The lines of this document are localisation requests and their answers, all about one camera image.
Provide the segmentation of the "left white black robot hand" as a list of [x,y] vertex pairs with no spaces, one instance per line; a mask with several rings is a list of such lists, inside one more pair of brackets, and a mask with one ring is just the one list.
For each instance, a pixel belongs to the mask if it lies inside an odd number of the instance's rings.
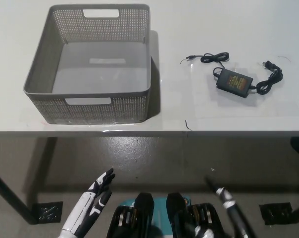
[[83,238],[99,218],[112,192],[109,185],[115,177],[111,168],[101,174],[77,201],[64,223],[60,238]]

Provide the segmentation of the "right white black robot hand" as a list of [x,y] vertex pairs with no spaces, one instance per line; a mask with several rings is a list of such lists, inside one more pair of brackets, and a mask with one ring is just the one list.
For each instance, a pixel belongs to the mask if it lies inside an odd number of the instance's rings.
[[205,177],[205,182],[214,194],[220,199],[235,230],[236,238],[256,238],[256,234],[247,218],[231,193],[223,186],[217,186],[210,178]]

